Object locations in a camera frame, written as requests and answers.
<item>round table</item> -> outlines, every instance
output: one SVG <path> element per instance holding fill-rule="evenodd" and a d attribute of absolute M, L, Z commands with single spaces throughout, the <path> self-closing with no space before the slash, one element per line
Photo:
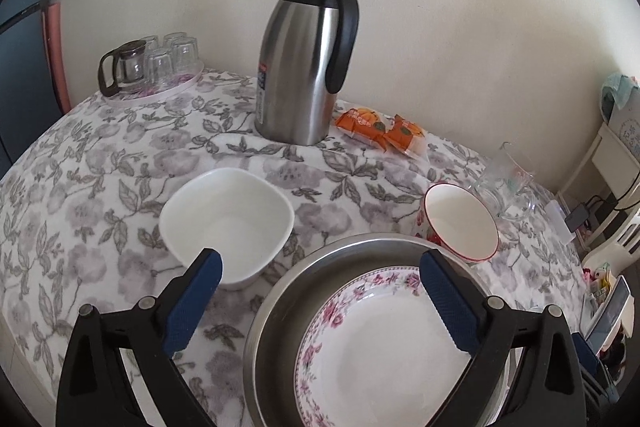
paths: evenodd
<path fill-rule="evenodd" d="M 286 245 L 260 279 L 243 291 L 215 293 L 189 346 L 174 357 L 199 402 L 225 427 L 251 424 L 242 397 L 244 337 L 279 277 L 341 237 L 410 233 L 431 183 L 465 185 L 484 168 L 474 151 L 431 134 L 427 166 L 335 127 L 314 146 L 271 142 L 254 130 L 254 97 L 254 78 L 208 70 L 163 103 L 120 109 L 95 94 L 2 179 L 0 308 L 53 396 L 82 303 L 101 312 L 128 309 L 183 273 L 158 217 L 195 176 L 221 166 L 247 169 L 279 187 L 296 213 Z M 338 102 L 336 113 L 345 107 Z M 500 250 L 472 270 L 519 309 L 558 304 L 576 330 L 586 290 L 580 262 L 545 215 L 550 193 L 533 190 L 535 213 L 519 223 L 498 220 Z M 125 358 L 145 410 L 142 379 L 132 355 Z"/>

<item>teal towel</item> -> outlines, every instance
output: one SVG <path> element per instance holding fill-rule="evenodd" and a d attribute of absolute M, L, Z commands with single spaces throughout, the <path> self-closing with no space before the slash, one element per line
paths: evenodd
<path fill-rule="evenodd" d="M 612 73 L 607 77 L 607 80 L 602 84 L 600 93 L 600 112 L 604 121 L 608 122 L 609 118 L 611 118 L 613 104 L 615 103 L 618 109 L 625 107 L 631 96 L 631 91 L 637 87 L 638 83 L 636 83 L 634 76 Z"/>

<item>orange plastic packaging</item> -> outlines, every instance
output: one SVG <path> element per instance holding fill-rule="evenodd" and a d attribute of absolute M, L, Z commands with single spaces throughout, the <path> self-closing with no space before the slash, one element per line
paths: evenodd
<path fill-rule="evenodd" d="M 385 139 L 401 153 L 422 160 L 427 158 L 428 152 L 425 135 L 426 131 L 422 127 L 396 114 L 394 126 L 385 133 Z"/>
<path fill-rule="evenodd" d="M 375 144 L 386 151 L 386 125 L 378 113 L 367 107 L 345 111 L 337 118 L 335 126 L 354 139 Z"/>

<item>metal screw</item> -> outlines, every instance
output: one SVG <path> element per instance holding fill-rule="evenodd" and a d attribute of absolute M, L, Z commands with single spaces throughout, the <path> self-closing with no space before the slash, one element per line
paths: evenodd
<path fill-rule="evenodd" d="M 83 304 L 78 310 L 78 315 L 80 315 L 81 317 L 88 317 L 89 315 L 91 315 L 92 311 L 94 311 L 94 307 L 91 306 L 91 304 Z"/>
<path fill-rule="evenodd" d="M 562 310 L 560 309 L 560 306 L 551 304 L 547 310 L 549 310 L 549 314 L 553 317 L 562 317 Z"/>
<path fill-rule="evenodd" d="M 494 310 L 504 308 L 504 301 L 495 295 L 491 295 L 491 297 L 486 300 L 486 303 L 489 304 L 489 308 L 493 308 Z"/>
<path fill-rule="evenodd" d="M 156 298 L 151 295 L 147 295 L 146 297 L 143 297 L 138 301 L 138 307 L 141 310 L 149 310 L 153 308 L 155 304 L 156 304 Z"/>

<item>round white tray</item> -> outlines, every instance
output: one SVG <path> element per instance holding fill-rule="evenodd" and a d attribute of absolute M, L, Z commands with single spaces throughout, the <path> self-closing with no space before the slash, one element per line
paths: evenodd
<path fill-rule="evenodd" d="M 136 107 L 137 105 L 145 105 L 147 103 L 162 102 L 174 94 L 184 91 L 188 87 L 193 86 L 202 77 L 204 71 L 204 62 L 198 61 L 197 73 L 177 75 L 170 84 L 164 86 L 162 90 L 157 87 L 149 87 L 138 92 L 121 91 L 114 96 L 103 97 L 104 101 L 113 107 Z"/>

